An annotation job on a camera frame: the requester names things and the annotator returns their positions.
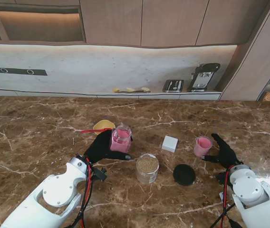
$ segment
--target red cable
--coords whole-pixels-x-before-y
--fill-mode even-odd
[[[235,165],[231,165],[228,170],[226,171],[226,178],[225,178],[225,186],[224,186],[224,200],[223,200],[223,208],[226,209],[226,203],[227,203],[227,185],[228,185],[228,176],[229,176],[229,170]],[[223,221],[225,219],[225,215],[223,215],[221,220],[220,227],[222,228]]]
[[[87,199],[88,199],[88,196],[89,196],[89,191],[90,191],[90,188],[91,188],[91,169],[90,169],[89,165],[87,166],[87,169],[88,169],[88,185],[87,185],[88,188],[87,188],[87,196],[86,196],[85,204],[87,203]],[[81,227],[85,228],[83,219],[81,219]]]

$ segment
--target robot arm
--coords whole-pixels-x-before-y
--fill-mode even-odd
[[[70,216],[81,200],[77,184],[86,179],[87,165],[74,157],[66,163],[67,171],[50,175],[8,216],[0,228],[58,228]],[[43,196],[53,207],[68,205],[60,215],[53,214],[39,204]]]
[[[258,182],[255,173],[237,159],[234,150],[218,134],[212,134],[212,137],[220,151],[216,156],[206,155],[202,159],[219,163],[226,169],[233,166],[229,170],[230,186],[234,191],[232,197],[246,227],[270,228],[270,185],[264,181]],[[217,175],[218,181],[224,184],[225,176],[226,173]]]
[[[112,131],[107,130],[99,134],[84,155],[91,164],[103,158],[130,160],[131,156],[109,148]],[[78,155],[67,164],[67,171],[60,175],[50,175],[8,216],[0,228],[59,228],[70,216],[81,200],[77,192],[77,184],[86,180],[87,165]],[[106,175],[94,167],[95,180],[104,181]],[[60,215],[53,214],[39,204],[39,199],[53,207],[67,206]]]
[[[247,165],[236,165],[230,170],[234,203],[247,228],[270,228],[270,185],[259,183]]]

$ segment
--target espresso machine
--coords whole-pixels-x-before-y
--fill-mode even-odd
[[[205,92],[211,78],[220,69],[219,63],[199,64],[195,73],[192,73],[191,83],[187,89],[188,92]]]

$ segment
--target kitchen island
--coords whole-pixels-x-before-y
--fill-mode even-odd
[[[64,173],[66,162],[86,151],[96,135],[80,131],[102,119],[131,126],[132,160],[95,164],[107,169],[108,178],[94,184],[86,228],[208,228],[222,212],[222,186],[215,175],[225,169],[194,155],[200,135],[218,133],[270,184],[270,102],[0,97],[0,225],[47,176]],[[179,140],[175,153],[161,149],[166,135]],[[209,154],[217,152],[213,140]],[[144,153],[160,163],[150,185],[135,175],[136,159]],[[188,187],[173,179],[174,167],[182,163],[196,174]],[[78,191],[84,187],[80,183]],[[57,214],[63,211],[41,204]],[[245,227],[236,208],[229,215]]]

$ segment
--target black lid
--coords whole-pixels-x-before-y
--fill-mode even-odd
[[[195,172],[191,166],[186,164],[179,164],[173,171],[175,182],[183,186],[192,185],[195,181]]]

